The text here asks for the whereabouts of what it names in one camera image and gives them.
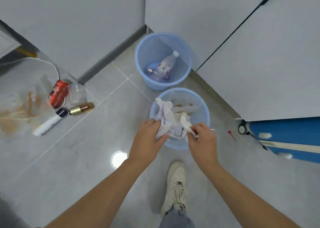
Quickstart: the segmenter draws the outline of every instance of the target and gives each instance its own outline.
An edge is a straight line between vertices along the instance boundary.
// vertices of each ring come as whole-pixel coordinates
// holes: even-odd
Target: left hand
[[[156,140],[156,134],[161,126],[160,121],[150,119],[141,124],[136,136],[134,137],[132,147],[130,149],[128,159],[138,161],[145,167],[148,167],[156,158],[160,148],[169,137],[163,135],[159,140]]]

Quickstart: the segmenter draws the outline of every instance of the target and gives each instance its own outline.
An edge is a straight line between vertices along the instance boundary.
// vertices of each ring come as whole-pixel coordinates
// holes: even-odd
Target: shoelace
[[[187,190],[182,186],[182,184],[176,183],[174,185],[174,194],[172,202],[174,204],[178,204],[181,208],[185,208]]]

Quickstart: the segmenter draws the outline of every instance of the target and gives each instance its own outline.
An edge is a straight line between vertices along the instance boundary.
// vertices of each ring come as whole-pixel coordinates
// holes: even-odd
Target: shoe
[[[186,166],[182,162],[174,162],[168,171],[167,192],[161,208],[162,218],[168,211],[170,211],[172,206],[174,209],[180,209],[183,211],[186,209],[186,184]]]

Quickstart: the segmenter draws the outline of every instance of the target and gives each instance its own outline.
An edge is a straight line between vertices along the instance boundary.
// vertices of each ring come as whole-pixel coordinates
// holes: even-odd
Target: human arm
[[[134,137],[128,159],[45,228],[109,227],[130,188],[168,138],[164,135],[156,141],[160,125],[154,119],[144,122]]]
[[[191,129],[199,134],[197,139],[188,134],[189,148],[195,162],[242,227],[300,227],[240,183],[219,164],[216,135],[206,124],[196,124]]]

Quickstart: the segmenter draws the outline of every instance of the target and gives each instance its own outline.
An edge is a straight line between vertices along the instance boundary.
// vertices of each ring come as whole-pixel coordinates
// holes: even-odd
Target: red toothpick
[[[231,133],[231,131],[230,131],[230,130],[228,131],[228,134],[230,134],[230,135],[231,135],[231,137],[233,137],[233,139],[236,141],[236,139],[234,138],[234,136],[232,135],[232,133]]]

